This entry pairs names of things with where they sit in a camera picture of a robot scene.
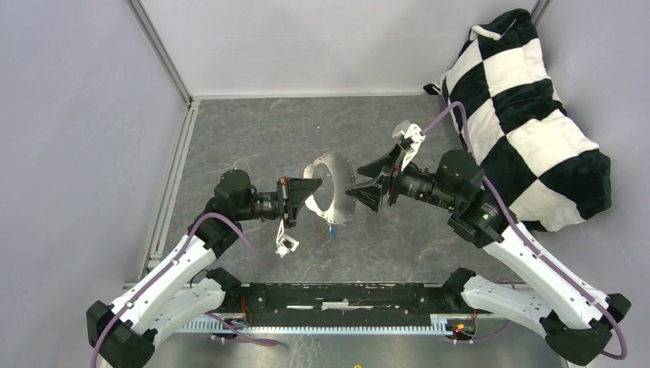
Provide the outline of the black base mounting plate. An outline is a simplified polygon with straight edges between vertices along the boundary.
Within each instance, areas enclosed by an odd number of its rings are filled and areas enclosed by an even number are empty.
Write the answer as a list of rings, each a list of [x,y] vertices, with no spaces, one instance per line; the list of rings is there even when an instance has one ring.
[[[254,314],[288,309],[389,309],[431,314],[470,314],[474,309],[450,289],[405,283],[250,283],[232,287],[214,312]]]

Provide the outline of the black white checkered pillow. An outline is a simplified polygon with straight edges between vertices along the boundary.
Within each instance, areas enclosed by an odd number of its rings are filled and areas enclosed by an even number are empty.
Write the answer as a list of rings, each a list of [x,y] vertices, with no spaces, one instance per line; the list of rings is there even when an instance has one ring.
[[[529,229],[555,232],[611,207],[611,160],[569,117],[529,11],[473,26],[456,62],[424,89],[464,106],[452,115],[461,145]]]

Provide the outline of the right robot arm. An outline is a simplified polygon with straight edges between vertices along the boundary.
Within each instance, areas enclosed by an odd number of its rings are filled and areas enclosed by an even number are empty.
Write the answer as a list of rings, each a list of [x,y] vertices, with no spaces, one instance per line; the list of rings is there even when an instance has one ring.
[[[366,181],[346,194],[373,211],[405,196],[449,211],[454,233],[514,271],[531,294],[501,286],[466,268],[444,283],[444,306],[453,313],[468,307],[506,318],[539,334],[563,359],[586,366],[606,354],[631,303],[586,283],[549,253],[494,192],[470,153],[452,149],[434,172],[407,163],[394,146],[358,170]]]

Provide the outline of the grey metal key holder plate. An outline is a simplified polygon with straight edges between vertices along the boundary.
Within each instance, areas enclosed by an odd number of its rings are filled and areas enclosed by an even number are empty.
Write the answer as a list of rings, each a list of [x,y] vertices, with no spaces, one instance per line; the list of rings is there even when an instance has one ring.
[[[333,183],[333,195],[326,209],[322,209],[313,195],[305,205],[309,210],[326,221],[328,225],[345,225],[355,212],[355,200],[345,194],[345,190],[355,184],[356,179],[351,162],[341,154],[328,151],[305,166],[304,179],[316,179],[317,167],[325,166]]]

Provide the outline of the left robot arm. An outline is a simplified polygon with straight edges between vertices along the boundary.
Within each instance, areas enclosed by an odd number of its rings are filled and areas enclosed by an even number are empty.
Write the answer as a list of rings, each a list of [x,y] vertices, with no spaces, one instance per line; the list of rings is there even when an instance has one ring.
[[[286,231],[296,225],[299,211],[322,182],[282,176],[274,191],[259,192],[244,170],[223,173],[213,197],[167,257],[111,303],[96,301],[88,308],[88,340],[94,349],[90,365],[103,360],[111,367],[143,367],[170,334],[197,316],[215,308],[234,311],[241,292],[230,284],[207,277],[187,291],[183,287],[236,241],[252,246],[243,221],[277,220],[276,256],[295,251],[299,242]]]

